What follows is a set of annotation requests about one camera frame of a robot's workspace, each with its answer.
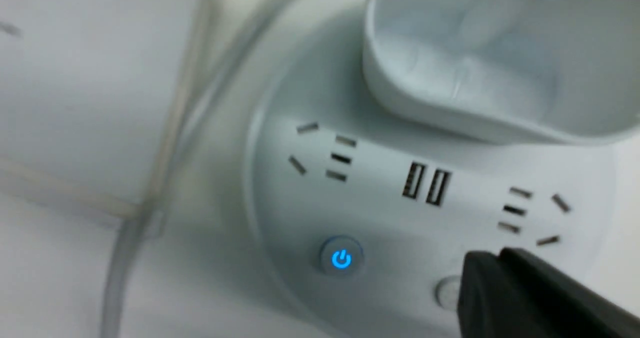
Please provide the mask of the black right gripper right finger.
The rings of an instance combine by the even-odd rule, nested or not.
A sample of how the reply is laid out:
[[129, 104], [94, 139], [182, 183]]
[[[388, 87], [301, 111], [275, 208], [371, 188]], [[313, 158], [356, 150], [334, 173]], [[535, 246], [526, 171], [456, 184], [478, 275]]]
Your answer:
[[525, 249], [506, 247], [505, 263], [560, 337], [638, 337], [639, 317]]

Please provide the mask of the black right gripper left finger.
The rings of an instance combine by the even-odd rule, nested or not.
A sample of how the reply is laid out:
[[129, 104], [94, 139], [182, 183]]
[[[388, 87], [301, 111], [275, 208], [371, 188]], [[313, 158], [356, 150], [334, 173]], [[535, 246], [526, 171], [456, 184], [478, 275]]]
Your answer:
[[569, 337], [570, 328], [534, 300], [521, 272], [489, 251], [462, 263], [457, 321], [462, 337]]

